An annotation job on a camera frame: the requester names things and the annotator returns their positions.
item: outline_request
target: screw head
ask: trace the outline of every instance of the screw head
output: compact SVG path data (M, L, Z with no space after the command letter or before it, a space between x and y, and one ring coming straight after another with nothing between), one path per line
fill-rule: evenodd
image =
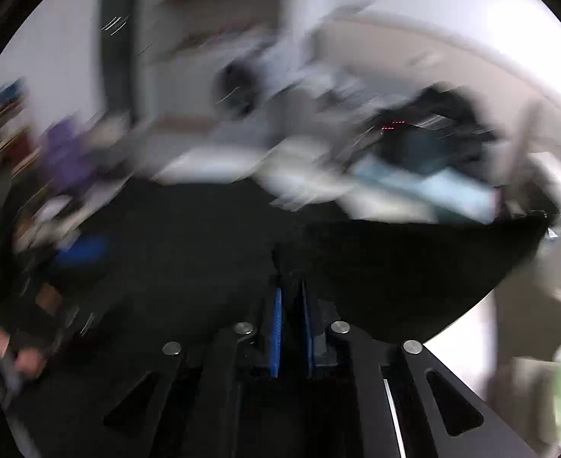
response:
M336 334L348 334L350 331L350 324L348 322L337 320L331 324L331 330Z
M403 343L403 349L410 354L417 355L423 350L423 345L418 341L406 341Z
M168 356L174 356L181 352L181 344L176 341L167 342L162 348L162 353Z
M253 324L248 322L239 322L234 326L236 334L240 334L241 336L251 334L254 330Z

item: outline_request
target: white wall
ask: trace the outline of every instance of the white wall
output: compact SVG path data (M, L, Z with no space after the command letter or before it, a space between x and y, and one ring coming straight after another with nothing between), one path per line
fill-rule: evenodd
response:
M312 33L342 3L343 0L281 0L281 39L290 50L292 73L309 60Z
M163 17L157 12L156 0L136 0L136 105L140 122L149 125L157 117L158 92L157 73L153 59L165 46L159 42L158 32L164 25Z
M561 98L561 23L541 0L376 0L369 12L496 52Z
M67 115L85 125L104 112L100 1L43 0L0 55L0 88L25 79L34 134Z
M188 34L216 32L253 22L270 27L278 24L279 0L186 0L174 4L181 7Z

